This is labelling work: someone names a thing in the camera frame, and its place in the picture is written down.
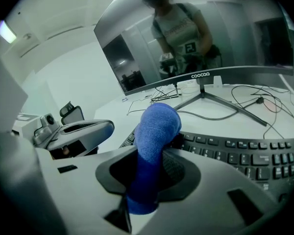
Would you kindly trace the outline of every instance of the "computer monitor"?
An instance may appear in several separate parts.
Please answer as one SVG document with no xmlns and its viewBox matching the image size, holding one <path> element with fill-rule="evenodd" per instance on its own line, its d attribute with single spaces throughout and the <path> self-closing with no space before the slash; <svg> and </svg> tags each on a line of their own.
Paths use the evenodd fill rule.
<svg viewBox="0 0 294 235">
<path fill-rule="evenodd" d="M 293 74 L 274 0 L 113 0 L 94 32 L 125 95 L 215 75 L 257 84 L 252 74 Z"/>
</svg>

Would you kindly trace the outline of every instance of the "gray t-shirt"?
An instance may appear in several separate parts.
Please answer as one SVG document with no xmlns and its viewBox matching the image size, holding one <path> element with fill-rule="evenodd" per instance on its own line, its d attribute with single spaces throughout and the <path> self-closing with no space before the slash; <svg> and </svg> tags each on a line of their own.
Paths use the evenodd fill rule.
<svg viewBox="0 0 294 235">
<path fill-rule="evenodd" d="M 199 11 L 194 5 L 190 3 L 184 3 L 184 6 L 188 12 L 191 13 L 192 18 Z M 156 21 L 159 24 L 161 32 L 159 32 L 154 26 L 151 27 L 151 32 L 155 39 L 165 38 L 167 43 L 173 48 L 178 71 L 183 73 L 186 65 L 183 58 L 183 47 L 187 43 L 196 42 L 199 47 L 201 42 L 201 36 L 198 31 L 197 25 L 187 16 L 187 14 L 176 4 L 173 5 L 172 10 L 165 16 L 156 16 Z"/>
</svg>

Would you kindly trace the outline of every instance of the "desk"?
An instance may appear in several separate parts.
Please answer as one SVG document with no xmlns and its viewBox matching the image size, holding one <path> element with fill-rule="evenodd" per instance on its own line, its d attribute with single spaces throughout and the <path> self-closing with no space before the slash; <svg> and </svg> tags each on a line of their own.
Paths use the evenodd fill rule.
<svg viewBox="0 0 294 235">
<path fill-rule="evenodd" d="M 235 87 L 235 85 L 224 85 L 223 88 L 214 88 L 212 85 L 208 85 L 205 86 L 205 90 L 208 93 L 217 95 L 233 103 L 236 103 L 231 95 L 231 90 L 233 87 Z M 167 99 L 161 102 L 174 107 L 181 102 L 189 99 L 190 97 L 196 95 L 196 93 L 199 93 L 199 85 L 196 82 L 182 82 L 181 85 L 179 85 L 179 88 L 182 89 L 182 97 Z M 168 93 L 172 91 L 173 88 L 167 86 L 162 87 L 161 90 L 163 90 L 164 93 Z M 290 93 L 280 94 L 267 87 L 264 87 L 264 90 L 280 98 L 281 101 L 290 109 L 290 111 L 294 115 L 294 106 L 290 102 Z M 256 91 L 257 90 L 253 88 L 239 87 L 233 91 L 233 94 L 238 102 L 244 102 L 249 99 L 259 97 L 256 95 L 250 95 L 251 93 L 254 93 Z M 108 140 L 99 145 L 99 153 L 119 148 L 119 146 L 131 133 L 131 131 L 133 131 L 137 124 L 140 122 L 140 118 L 143 114 L 143 111 L 140 111 L 133 112 L 127 116 L 126 114 L 131 103 L 135 100 L 144 99 L 145 96 L 151 95 L 154 92 L 155 89 L 148 92 L 141 92 L 130 95 L 127 97 L 128 101 L 126 102 L 122 102 L 122 99 L 125 98 L 125 96 L 123 95 L 96 110 L 94 119 L 109 119 L 113 121 L 115 125 L 113 135 Z M 266 98 L 273 101 L 272 97 L 267 96 Z M 270 109 L 275 111 L 274 104 L 268 101 L 265 101 L 265 103 Z M 149 105 L 149 99 L 136 101 L 133 103 L 131 111 L 146 109 Z M 232 109 L 229 109 L 228 107 L 225 107 L 208 99 L 197 100 L 196 102 L 182 108 L 181 110 L 193 112 L 209 118 L 221 118 L 234 112 Z M 273 124 L 274 122 L 275 113 L 270 112 L 263 104 L 252 105 L 248 107 L 247 110 L 254 113 L 256 116 L 260 117 L 270 124 Z M 231 118 L 220 121 L 205 120 L 185 113 L 179 113 L 179 115 L 182 121 L 182 131 L 212 135 L 217 137 L 219 136 L 238 139 L 262 139 L 263 133 L 269 128 L 269 126 L 264 127 L 251 120 L 247 116 L 239 113 Z M 286 114 L 284 111 L 281 111 L 277 114 L 277 120 L 274 124 L 274 128 L 284 138 L 294 138 L 294 119 Z M 280 138 L 281 137 L 273 129 L 270 129 L 266 133 L 266 139 Z"/>
</svg>

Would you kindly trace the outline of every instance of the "keyboard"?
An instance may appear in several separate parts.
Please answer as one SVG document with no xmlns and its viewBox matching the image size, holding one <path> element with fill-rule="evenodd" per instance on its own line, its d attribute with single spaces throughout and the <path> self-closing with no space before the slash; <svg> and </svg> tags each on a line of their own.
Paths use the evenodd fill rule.
<svg viewBox="0 0 294 235">
<path fill-rule="evenodd" d="M 121 147 L 134 140 L 133 132 Z M 228 163 L 279 202 L 294 188 L 294 139 L 232 139 L 180 132 L 168 147 Z"/>
</svg>

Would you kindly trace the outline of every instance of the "monitor stand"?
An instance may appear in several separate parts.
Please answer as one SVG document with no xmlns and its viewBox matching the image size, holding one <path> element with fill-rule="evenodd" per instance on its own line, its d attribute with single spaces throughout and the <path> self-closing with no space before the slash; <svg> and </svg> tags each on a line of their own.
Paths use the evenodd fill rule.
<svg viewBox="0 0 294 235">
<path fill-rule="evenodd" d="M 257 123 L 260 123 L 263 126 L 267 126 L 267 122 L 263 121 L 262 119 L 260 119 L 256 115 L 254 115 L 253 113 L 245 110 L 244 108 L 239 107 L 236 104 L 231 103 L 230 101 L 224 100 L 221 97 L 218 97 L 216 95 L 207 93 L 205 91 L 204 83 L 203 82 L 200 82 L 200 78 L 197 79 L 197 82 L 199 83 L 199 86 L 200 86 L 200 94 L 198 94 L 198 95 L 196 95 L 196 96 L 194 96 L 194 97 L 186 100 L 185 102 L 183 102 L 183 103 L 175 106 L 175 109 L 176 110 L 179 110 L 179 109 L 181 109 L 181 108 L 183 108 L 183 107 L 185 107 L 185 106 L 187 106 L 187 105 L 195 102 L 198 99 L 207 98 L 207 99 L 210 99 L 210 100 L 212 100 L 214 102 L 217 102 L 219 104 L 222 104 L 222 105 L 224 105 L 226 107 L 229 107 L 229 108 L 231 108 L 231 109 L 233 109 L 235 111 L 238 111 L 239 113 L 244 114 L 245 116 L 253 119 L 254 121 L 256 121 Z"/>
</svg>

